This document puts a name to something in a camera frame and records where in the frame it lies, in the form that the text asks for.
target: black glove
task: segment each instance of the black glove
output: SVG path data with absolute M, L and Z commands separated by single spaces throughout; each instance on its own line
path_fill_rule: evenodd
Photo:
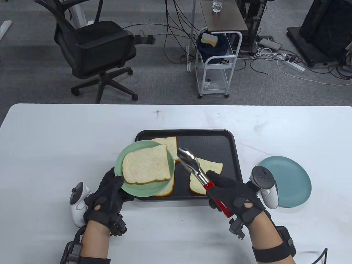
M 213 171 L 208 171 L 207 176 L 215 184 L 208 190 L 208 194 L 223 202 L 235 215 L 242 218 L 246 226 L 250 225 L 254 218 L 265 210 L 264 205 L 257 197 L 259 188 L 251 181 L 247 183 L 236 182 Z M 250 202 L 253 207 L 247 208 L 244 206 L 245 203 Z M 209 205 L 211 208 L 217 208 L 221 211 L 213 199 L 209 200 Z
M 111 168 L 100 182 L 98 190 L 85 198 L 88 209 L 84 213 L 84 220 L 94 220 L 105 225 L 112 235 L 124 234 L 127 229 L 120 215 L 122 204 L 134 200 L 133 196 L 121 189 L 124 182 L 123 177 L 115 177 L 114 168 Z

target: glass of water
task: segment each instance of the glass of water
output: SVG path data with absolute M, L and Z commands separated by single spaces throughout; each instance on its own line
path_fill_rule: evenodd
M 222 9 L 222 3 L 224 0 L 213 0 L 213 11 L 219 13 Z

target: metal cart shelf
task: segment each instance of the metal cart shelf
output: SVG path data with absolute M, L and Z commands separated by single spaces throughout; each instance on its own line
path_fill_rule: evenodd
M 200 31 L 200 34 L 206 31 L 206 27 Z M 236 66 L 238 53 L 242 43 L 242 34 L 239 31 L 226 31 L 226 32 L 212 32 L 212 34 L 227 34 L 235 33 L 239 36 L 238 45 L 236 48 L 236 54 L 233 54 L 231 44 L 228 43 L 228 50 L 226 55 L 213 56 L 208 58 L 205 62 L 203 61 L 202 55 L 196 52 L 196 60 L 194 63 L 197 85 L 198 85 L 198 98 L 201 99 L 203 94 L 224 94 L 226 98 L 230 95 L 228 90 L 233 75 L 233 71 Z M 228 63 L 209 64 L 212 59 L 223 58 Z M 227 79 L 225 69 L 231 69 L 230 77 Z

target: bread slice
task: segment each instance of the bread slice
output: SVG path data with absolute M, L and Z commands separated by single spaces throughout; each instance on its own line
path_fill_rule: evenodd
M 221 173 L 222 167 L 223 167 L 222 163 L 207 161 L 205 159 L 200 159 L 200 158 L 196 158 L 196 159 L 199 162 L 200 167 L 202 168 L 202 170 L 205 173 L 207 173 L 207 171 L 209 171 L 209 170 L 212 170 L 212 171 L 216 172 L 217 174 Z M 190 187 L 191 191 L 196 194 L 201 194 L 201 195 L 207 194 L 207 192 L 205 191 L 202 184 L 198 181 L 196 176 L 194 176 L 192 173 L 190 176 L 189 187 Z
M 165 144 L 128 153 L 122 162 L 122 174 L 130 184 L 162 182 L 171 179 Z
M 158 142 L 160 144 L 166 144 L 168 146 L 168 151 L 170 151 L 173 159 L 178 161 L 176 137 L 154 138 L 152 141 Z
M 174 189 L 174 183 L 175 183 L 175 176 L 173 176 L 169 182 L 169 184 L 166 186 L 164 190 L 162 190 L 160 193 L 154 195 L 155 197 L 165 197 L 169 196 L 173 189 Z

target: black office chair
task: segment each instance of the black office chair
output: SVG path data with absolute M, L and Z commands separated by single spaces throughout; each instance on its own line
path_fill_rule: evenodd
M 132 75 L 131 67 L 106 72 L 123 67 L 126 61 L 136 56 L 133 34 L 112 21 L 99 21 L 103 0 L 99 1 L 94 24 L 75 29 L 65 19 L 64 12 L 85 1 L 88 0 L 35 0 L 54 15 L 57 21 L 54 40 L 71 66 L 73 76 L 87 79 L 99 75 L 97 79 L 72 87 L 71 93 L 78 96 L 79 89 L 99 84 L 95 103 L 100 103 L 105 86 L 110 85 L 131 95 L 132 100 L 138 100 L 137 94 L 113 80 L 124 73 Z

